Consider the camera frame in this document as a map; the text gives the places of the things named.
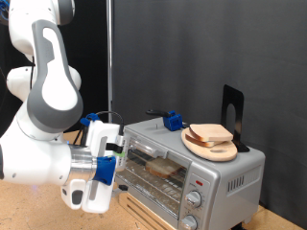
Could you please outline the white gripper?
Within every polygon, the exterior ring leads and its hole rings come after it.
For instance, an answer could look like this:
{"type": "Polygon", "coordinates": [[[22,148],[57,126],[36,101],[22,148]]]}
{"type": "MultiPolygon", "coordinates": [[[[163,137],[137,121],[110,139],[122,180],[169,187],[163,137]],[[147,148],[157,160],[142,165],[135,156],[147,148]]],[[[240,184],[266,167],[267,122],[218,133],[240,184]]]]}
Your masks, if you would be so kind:
{"type": "Polygon", "coordinates": [[[93,156],[94,173],[86,183],[82,204],[83,210],[88,213],[105,213],[109,209],[112,193],[128,191],[127,185],[119,185],[113,190],[116,165],[114,149],[119,127],[102,121],[90,123],[86,145],[93,156]]]}

